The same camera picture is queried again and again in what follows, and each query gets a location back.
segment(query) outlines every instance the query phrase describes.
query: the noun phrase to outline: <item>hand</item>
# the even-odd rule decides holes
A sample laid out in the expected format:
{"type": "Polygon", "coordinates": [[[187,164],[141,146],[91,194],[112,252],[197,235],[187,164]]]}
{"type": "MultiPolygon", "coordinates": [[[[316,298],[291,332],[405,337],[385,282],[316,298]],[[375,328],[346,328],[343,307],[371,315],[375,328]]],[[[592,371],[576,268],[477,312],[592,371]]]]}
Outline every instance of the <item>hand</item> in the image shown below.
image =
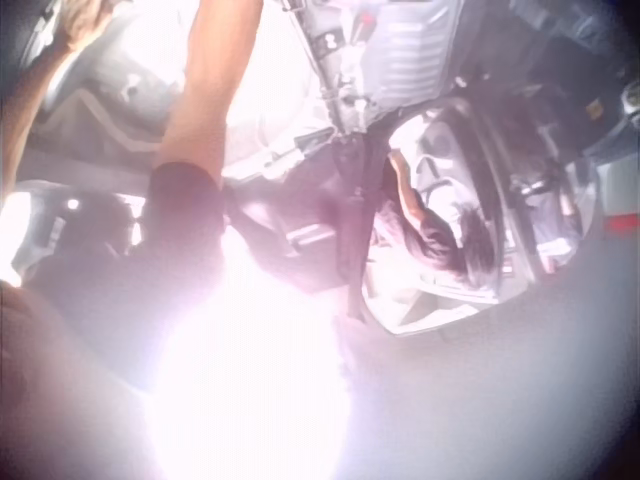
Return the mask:
{"type": "Polygon", "coordinates": [[[392,150],[389,154],[389,161],[396,171],[396,174],[398,174],[398,177],[404,178],[410,176],[409,164],[400,150],[392,150]]]}
{"type": "Polygon", "coordinates": [[[88,47],[107,28],[118,0],[63,0],[55,41],[72,52],[88,47]]]}

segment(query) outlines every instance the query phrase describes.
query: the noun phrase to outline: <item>lens flare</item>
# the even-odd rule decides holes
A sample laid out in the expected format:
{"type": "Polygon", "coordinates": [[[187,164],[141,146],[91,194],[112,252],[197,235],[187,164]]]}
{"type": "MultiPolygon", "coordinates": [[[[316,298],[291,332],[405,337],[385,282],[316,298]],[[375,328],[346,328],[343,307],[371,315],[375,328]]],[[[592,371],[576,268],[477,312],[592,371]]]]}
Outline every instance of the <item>lens flare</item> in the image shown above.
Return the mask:
{"type": "Polygon", "coordinates": [[[225,236],[227,275],[169,342],[150,402],[170,479],[330,478],[350,401],[330,316],[225,236]]]}

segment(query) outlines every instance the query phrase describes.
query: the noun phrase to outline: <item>forearm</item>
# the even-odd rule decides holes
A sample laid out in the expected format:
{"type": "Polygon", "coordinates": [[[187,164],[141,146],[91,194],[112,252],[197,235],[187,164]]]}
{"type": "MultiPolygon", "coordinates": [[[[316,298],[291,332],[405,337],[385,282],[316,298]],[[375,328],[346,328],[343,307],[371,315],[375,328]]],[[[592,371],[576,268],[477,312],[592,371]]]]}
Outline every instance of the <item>forearm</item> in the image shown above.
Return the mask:
{"type": "Polygon", "coordinates": [[[418,203],[415,192],[411,188],[409,176],[406,174],[398,175],[398,194],[402,205],[402,213],[411,226],[419,230],[427,214],[422,205],[418,203]]]}
{"type": "Polygon", "coordinates": [[[56,71],[71,57],[72,52],[54,43],[36,59],[20,78],[14,94],[2,108],[2,192],[4,200],[11,193],[27,137],[56,71]]]}
{"type": "Polygon", "coordinates": [[[229,107],[260,22],[260,0],[202,0],[189,39],[186,85],[163,139],[158,165],[181,161],[220,184],[229,107]]]}

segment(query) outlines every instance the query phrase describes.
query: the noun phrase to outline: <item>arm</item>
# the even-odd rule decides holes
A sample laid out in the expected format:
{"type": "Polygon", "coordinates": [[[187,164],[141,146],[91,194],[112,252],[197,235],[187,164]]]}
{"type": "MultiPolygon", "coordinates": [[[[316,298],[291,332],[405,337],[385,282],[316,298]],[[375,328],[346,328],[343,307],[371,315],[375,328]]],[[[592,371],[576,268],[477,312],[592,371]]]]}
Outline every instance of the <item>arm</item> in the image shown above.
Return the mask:
{"type": "Polygon", "coordinates": [[[111,19],[111,1],[66,0],[61,29],[51,46],[36,59],[20,78],[14,94],[3,105],[2,118],[2,191],[0,205],[11,193],[29,131],[58,69],[75,54],[98,38],[111,19]]]}
{"type": "Polygon", "coordinates": [[[171,115],[156,167],[184,162],[221,186],[226,119],[249,64],[262,0],[201,0],[189,40],[185,91],[171,115]]]}
{"type": "Polygon", "coordinates": [[[411,188],[411,176],[407,160],[399,150],[392,151],[389,159],[398,176],[398,194],[402,205],[402,213],[413,228],[420,230],[422,223],[427,218],[427,212],[420,205],[413,188],[411,188]]]}
{"type": "Polygon", "coordinates": [[[71,57],[63,44],[47,47],[20,79],[15,93],[2,109],[2,204],[16,181],[29,131],[49,82],[71,57]]]}

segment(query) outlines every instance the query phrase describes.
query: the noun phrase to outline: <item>black hair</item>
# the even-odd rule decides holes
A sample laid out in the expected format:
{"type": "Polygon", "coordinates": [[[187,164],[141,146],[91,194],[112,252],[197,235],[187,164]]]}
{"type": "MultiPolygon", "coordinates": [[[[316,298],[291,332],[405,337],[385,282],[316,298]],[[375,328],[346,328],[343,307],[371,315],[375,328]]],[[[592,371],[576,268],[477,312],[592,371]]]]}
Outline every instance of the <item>black hair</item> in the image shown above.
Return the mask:
{"type": "Polygon", "coordinates": [[[496,252],[491,234],[477,208],[462,205],[460,229],[462,231],[462,256],[466,264],[464,283],[473,289],[491,283],[496,272],[496,252]]]}

